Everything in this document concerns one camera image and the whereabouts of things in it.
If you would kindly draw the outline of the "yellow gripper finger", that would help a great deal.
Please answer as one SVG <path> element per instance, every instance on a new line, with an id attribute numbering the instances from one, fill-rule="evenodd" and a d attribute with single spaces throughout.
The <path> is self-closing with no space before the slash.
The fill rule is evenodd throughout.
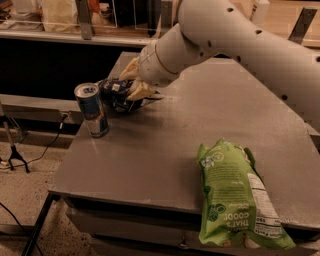
<path id="1" fill-rule="evenodd" d="M 133 58 L 126 66 L 126 68 L 121 72 L 120 80 L 135 80 L 139 77 L 138 73 L 139 58 Z"/>
<path id="2" fill-rule="evenodd" d="M 126 99 L 129 101 L 140 100 L 153 95 L 156 89 L 157 87 L 154 85 L 149 85 L 142 80 L 135 80 L 128 91 Z"/>

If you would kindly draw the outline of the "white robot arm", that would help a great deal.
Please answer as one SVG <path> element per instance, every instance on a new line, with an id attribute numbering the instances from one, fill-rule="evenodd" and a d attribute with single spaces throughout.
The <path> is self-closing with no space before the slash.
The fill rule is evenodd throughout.
<path id="1" fill-rule="evenodd" d="M 145 46 L 120 78 L 165 87 L 216 54 L 234 59 L 320 129 L 319 54 L 259 28 L 229 0 L 182 0 L 177 24 Z"/>

